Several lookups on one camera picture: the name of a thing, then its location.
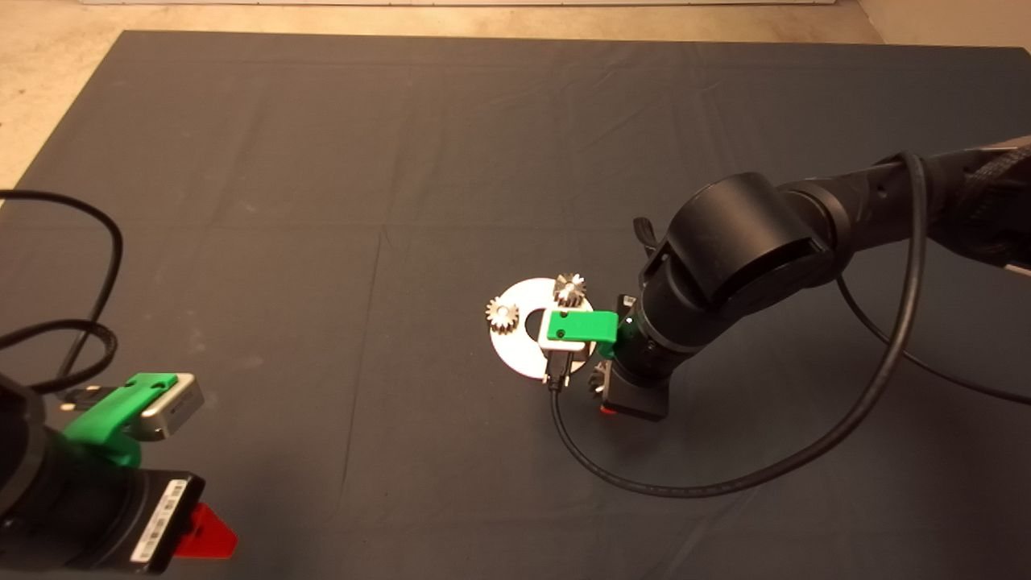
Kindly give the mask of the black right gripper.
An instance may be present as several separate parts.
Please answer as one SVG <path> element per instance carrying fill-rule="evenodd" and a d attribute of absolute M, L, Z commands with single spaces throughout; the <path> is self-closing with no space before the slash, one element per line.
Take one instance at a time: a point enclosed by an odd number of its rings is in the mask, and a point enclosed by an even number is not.
<path fill-rule="evenodd" d="M 686 348 L 662 337 L 648 322 L 636 297 L 619 294 L 616 344 L 603 372 L 602 414 L 659 421 L 668 415 L 673 372 L 686 360 Z"/>

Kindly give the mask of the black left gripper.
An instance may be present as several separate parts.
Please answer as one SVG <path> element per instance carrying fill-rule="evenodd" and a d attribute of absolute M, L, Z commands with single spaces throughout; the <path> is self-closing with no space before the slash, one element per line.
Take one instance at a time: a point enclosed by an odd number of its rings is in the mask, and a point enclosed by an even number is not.
<path fill-rule="evenodd" d="M 191 471 L 43 469 L 16 502 L 16 571 L 161 575 L 176 558 L 230 558 L 238 536 L 199 503 Z"/>

